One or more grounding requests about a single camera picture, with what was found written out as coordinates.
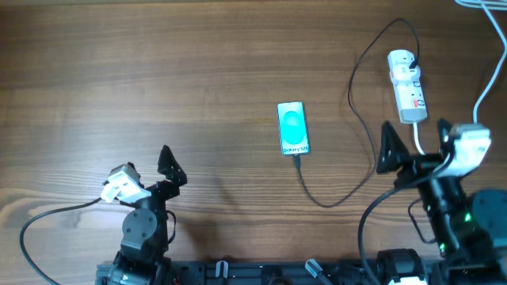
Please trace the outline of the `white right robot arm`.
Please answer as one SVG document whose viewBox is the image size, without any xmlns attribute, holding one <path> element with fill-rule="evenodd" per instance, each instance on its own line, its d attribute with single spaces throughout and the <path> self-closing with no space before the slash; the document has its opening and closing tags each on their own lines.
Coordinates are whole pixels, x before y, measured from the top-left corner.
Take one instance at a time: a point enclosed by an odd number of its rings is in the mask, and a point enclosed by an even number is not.
<svg viewBox="0 0 507 285">
<path fill-rule="evenodd" d="M 467 195 L 461 185 L 490 148 L 490 130 L 480 123 L 437 123 L 440 149 L 411 154 L 392 124 L 382 125 L 377 172 L 395 172 L 395 189 L 416 188 L 442 260 L 432 284 L 506 282 L 506 192 L 482 189 Z"/>
</svg>

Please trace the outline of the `blue Galaxy smartphone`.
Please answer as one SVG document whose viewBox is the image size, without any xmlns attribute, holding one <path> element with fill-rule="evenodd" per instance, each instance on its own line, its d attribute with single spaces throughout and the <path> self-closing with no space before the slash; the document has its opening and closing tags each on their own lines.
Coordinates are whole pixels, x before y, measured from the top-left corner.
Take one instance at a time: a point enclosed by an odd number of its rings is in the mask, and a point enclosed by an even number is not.
<svg viewBox="0 0 507 285">
<path fill-rule="evenodd" d="M 276 110 L 282 154 L 308 154 L 310 152 L 310 142 L 303 102 L 279 103 Z"/>
</svg>

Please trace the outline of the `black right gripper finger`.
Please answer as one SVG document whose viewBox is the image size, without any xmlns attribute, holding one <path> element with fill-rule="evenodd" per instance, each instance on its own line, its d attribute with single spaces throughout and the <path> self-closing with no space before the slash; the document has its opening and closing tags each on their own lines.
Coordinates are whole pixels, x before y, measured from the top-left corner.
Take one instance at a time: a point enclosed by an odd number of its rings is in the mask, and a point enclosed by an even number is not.
<svg viewBox="0 0 507 285">
<path fill-rule="evenodd" d="M 378 174 L 394 172 L 410 162 L 410 152 L 399 138 L 389 121 L 385 121 L 381 131 L 381 147 L 376 167 Z"/>
<path fill-rule="evenodd" d="M 436 123 L 439 141 L 441 145 L 444 145 L 448 141 L 448 136 L 451 132 L 452 125 L 446 119 L 439 119 Z"/>
</svg>

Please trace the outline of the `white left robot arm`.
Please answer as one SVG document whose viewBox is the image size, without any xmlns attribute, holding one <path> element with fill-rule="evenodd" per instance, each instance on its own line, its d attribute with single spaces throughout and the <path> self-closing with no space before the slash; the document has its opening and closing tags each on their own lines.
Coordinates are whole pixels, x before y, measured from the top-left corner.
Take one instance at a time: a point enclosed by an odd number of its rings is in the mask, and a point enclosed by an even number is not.
<svg viewBox="0 0 507 285">
<path fill-rule="evenodd" d="M 166 208 L 166 201 L 180 194 L 187 176 L 178 165 L 171 149 L 163 146 L 158 159 L 158 173 L 165 180 L 146 188 L 140 181 L 135 166 L 128 162 L 112 169 L 101 199 L 107 203 L 117 200 L 131 207 L 122 224 L 123 239 L 120 251 L 104 274 L 97 275 L 99 284 L 177 284 L 182 269 L 173 267 L 165 256 L 175 232 L 167 230 L 167 220 L 175 214 Z M 302 271 L 323 284 L 366 284 L 372 281 L 367 270 L 385 284 L 408 284 L 425 281 L 425 269 L 412 249 L 392 249 L 378 253 L 373 264 L 360 267 L 337 266 L 325 273 L 313 259 L 308 260 Z"/>
</svg>

